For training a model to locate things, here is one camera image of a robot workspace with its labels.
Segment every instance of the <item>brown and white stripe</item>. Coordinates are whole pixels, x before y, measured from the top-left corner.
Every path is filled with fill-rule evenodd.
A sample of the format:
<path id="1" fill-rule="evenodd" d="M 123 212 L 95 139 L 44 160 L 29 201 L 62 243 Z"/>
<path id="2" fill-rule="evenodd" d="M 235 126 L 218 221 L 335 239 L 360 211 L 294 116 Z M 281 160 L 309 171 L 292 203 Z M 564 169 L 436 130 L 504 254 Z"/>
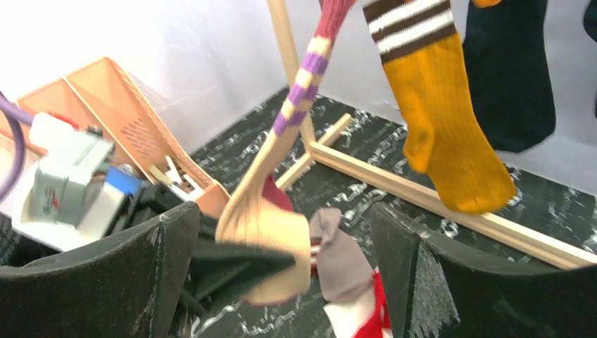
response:
<path id="1" fill-rule="evenodd" d="M 384 63 L 456 33 L 450 0 L 377 0 L 363 10 Z"/>

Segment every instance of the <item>wooden frame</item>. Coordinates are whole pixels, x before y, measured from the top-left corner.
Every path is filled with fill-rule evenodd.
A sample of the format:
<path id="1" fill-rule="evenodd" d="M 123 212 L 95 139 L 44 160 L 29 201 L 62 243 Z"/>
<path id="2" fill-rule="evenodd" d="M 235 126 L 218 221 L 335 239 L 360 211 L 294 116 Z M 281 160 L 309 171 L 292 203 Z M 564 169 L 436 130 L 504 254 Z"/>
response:
<path id="1" fill-rule="evenodd" d="M 289 86 L 292 86 L 300 64 L 296 54 L 286 3 L 284 0 L 268 0 L 268 6 L 288 83 Z M 319 140 L 316 140 L 313 121 L 307 115 L 301 127 L 305 154 L 278 179 L 276 182 L 278 187 L 286 189 L 292 185 L 308 169 L 308 166 L 316 161 L 376 188 L 383 189 L 437 215 L 449 218 L 460 225 L 558 268 L 573 269 L 597 263 L 597 256 L 592 253 L 531 230 L 528 227 L 510 222 L 497 215 L 490 213 L 466 215 L 449 210 L 442 204 L 433 189 L 330 148 L 329 146 L 338 139 L 350 123 L 350 115 L 345 114 Z"/>

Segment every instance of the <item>plastic bin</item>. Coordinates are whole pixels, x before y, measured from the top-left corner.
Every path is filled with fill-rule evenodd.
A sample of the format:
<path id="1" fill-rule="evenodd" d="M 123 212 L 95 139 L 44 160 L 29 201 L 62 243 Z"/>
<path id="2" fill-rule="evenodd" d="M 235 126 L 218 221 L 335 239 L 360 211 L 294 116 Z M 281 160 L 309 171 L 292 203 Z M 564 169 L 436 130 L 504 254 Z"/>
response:
<path id="1" fill-rule="evenodd" d="M 230 197 L 187 155 L 132 78 L 107 57 L 39 88 L 17 104 L 31 114 L 59 113 L 81 127 L 100 127 L 104 137 L 116 143 L 115 164 L 130 164 L 152 182 L 157 179 L 149 168 L 155 165 L 165 171 L 165 157 L 170 156 L 203 189 L 196 203 L 212 217 L 220 215 Z M 1 122 L 0 133 L 10 136 L 8 124 Z M 29 148 L 44 153 L 33 145 Z"/>

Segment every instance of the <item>gray patterned floor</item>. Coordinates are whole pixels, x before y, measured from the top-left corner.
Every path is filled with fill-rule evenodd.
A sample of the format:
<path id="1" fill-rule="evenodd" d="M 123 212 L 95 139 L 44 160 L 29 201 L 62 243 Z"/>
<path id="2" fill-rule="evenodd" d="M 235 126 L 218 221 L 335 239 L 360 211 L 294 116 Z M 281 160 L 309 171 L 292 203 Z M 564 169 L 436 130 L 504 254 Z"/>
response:
<path id="1" fill-rule="evenodd" d="M 237 124 L 197 151 L 193 158 L 229 191 L 234 190 L 264 141 L 286 93 L 286 90 L 282 90 L 256 107 Z M 335 149 L 431 187 L 428 178 L 415 174 L 408 167 L 402 154 L 406 130 L 396 123 L 320 97 L 311 113 L 318 129 L 317 136 L 319 137 L 344 113 L 350 113 L 353 116 L 353 124 L 336 142 Z M 302 153 L 303 147 L 300 142 L 297 142 L 280 166 L 277 175 L 281 175 L 289 168 Z M 516 168 L 509 168 L 509 171 L 517 186 L 518 196 L 508 207 L 498 213 L 500 216 L 568 244 L 588 251 L 597 251 L 595 197 Z M 430 228 L 489 254 L 511 261 L 543 264 L 483 235 L 459 227 L 450 220 L 320 164 L 314 165 L 300 181 L 295 183 L 288 191 L 288 195 L 295 211 L 304 213 L 307 218 L 323 206 L 340 208 L 344 212 L 342 229 L 359 242 L 373 266 L 376 266 L 377 258 L 372 250 L 368 209 L 376 201 L 390 203 Z M 196 321 L 193 326 L 193 336 L 333 338 L 334 333 L 322 310 L 324 304 L 318 281 L 313 279 L 310 291 L 291 303 L 266 308 L 232 304 L 204 323 Z"/>

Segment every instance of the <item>dark green sock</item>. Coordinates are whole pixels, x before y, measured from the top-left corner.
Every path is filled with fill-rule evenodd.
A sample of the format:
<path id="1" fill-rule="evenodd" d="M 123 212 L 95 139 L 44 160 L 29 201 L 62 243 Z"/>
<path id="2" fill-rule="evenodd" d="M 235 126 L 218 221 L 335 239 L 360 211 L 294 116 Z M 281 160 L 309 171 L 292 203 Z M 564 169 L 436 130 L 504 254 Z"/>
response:
<path id="1" fill-rule="evenodd" d="M 582 25 L 588 36 L 597 42 L 597 0 L 591 0 L 586 7 Z M 597 104 L 595 104 L 595 116 L 597 117 Z"/>
<path id="2" fill-rule="evenodd" d="M 475 116 L 495 150 L 519 153 L 555 129 L 543 42 L 547 0 L 468 7 L 463 44 Z"/>

